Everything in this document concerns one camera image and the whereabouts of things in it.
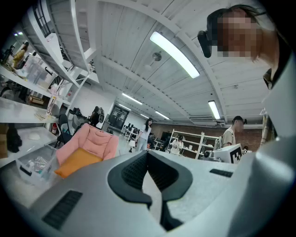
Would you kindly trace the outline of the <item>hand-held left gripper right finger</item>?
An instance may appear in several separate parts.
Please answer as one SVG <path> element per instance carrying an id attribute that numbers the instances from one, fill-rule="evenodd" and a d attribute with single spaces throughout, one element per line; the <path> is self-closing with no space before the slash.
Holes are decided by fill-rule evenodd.
<path id="1" fill-rule="evenodd" d="M 189 171 L 193 181 L 185 194 L 176 200 L 168 201 L 170 216 L 180 225 L 170 231 L 161 227 L 160 237 L 228 237 L 231 218 L 234 215 L 235 194 L 231 194 L 229 178 L 211 172 L 212 169 L 233 173 L 237 165 L 182 158 L 159 151 L 149 151 L 148 155 L 163 158 L 170 166 L 180 165 Z"/>

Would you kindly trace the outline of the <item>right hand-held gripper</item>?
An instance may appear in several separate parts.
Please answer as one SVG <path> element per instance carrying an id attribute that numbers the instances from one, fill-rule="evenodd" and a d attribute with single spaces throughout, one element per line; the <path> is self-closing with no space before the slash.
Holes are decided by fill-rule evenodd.
<path id="1" fill-rule="evenodd" d="M 237 164 L 241 157 L 243 156 L 243 151 L 241 149 L 241 144 L 226 146 L 218 150 L 211 152 L 210 157 L 219 159 L 225 163 Z"/>

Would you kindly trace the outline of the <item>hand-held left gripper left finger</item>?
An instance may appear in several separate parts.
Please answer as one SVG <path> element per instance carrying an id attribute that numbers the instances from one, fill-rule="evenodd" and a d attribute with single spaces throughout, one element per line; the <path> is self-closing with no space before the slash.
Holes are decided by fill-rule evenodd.
<path id="1" fill-rule="evenodd" d="M 49 228 L 49 236 L 161 237 L 164 228 L 146 204 L 126 202 L 110 188 L 110 170 L 133 156 L 122 156 L 88 165 L 57 182 L 30 207 L 33 216 Z M 69 191 L 81 195 L 59 229 L 45 222 L 46 215 Z"/>

